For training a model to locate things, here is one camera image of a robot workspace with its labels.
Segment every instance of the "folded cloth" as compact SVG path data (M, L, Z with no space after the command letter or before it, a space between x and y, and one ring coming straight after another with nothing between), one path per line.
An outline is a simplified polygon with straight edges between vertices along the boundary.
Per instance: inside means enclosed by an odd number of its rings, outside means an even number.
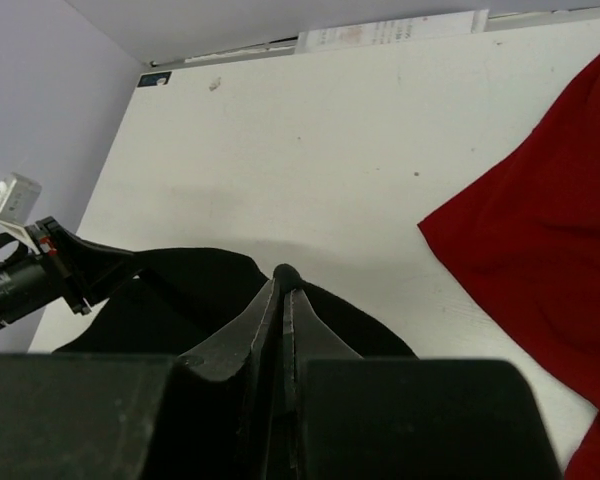
M419 225L540 365L600 411L600 55L508 158ZM600 413L569 479L600 479Z

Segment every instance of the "black cylinder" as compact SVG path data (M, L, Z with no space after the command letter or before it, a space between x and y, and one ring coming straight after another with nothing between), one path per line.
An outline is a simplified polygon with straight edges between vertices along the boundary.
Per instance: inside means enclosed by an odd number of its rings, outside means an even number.
M59 296L35 256L0 264L0 329Z

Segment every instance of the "black sticker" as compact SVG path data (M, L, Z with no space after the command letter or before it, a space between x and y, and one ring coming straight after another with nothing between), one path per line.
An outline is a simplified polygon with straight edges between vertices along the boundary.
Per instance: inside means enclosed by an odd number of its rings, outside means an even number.
M156 87L158 85L166 85L171 78L171 72L147 73L140 77L138 88L140 87Z

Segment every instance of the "black cloth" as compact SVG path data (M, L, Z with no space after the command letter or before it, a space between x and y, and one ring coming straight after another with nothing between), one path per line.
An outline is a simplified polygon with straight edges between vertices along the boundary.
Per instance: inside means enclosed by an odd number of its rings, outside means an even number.
M91 326L57 352L179 355L238 316L267 281L250 257L226 250L151 250L138 253L137 261L157 274L152 281L127 282ZM156 289L156 277L166 281L164 289ZM186 311L170 301L173 288L186 299ZM306 283L304 290L322 321L363 357L414 356L363 311L317 285Z

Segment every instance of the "red fabric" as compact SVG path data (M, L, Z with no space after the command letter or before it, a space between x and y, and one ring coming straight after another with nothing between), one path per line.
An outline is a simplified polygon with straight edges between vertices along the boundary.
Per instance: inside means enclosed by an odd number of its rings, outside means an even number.
M600 410L600 55L515 152L419 226L474 300ZM600 479L600 414L567 478Z

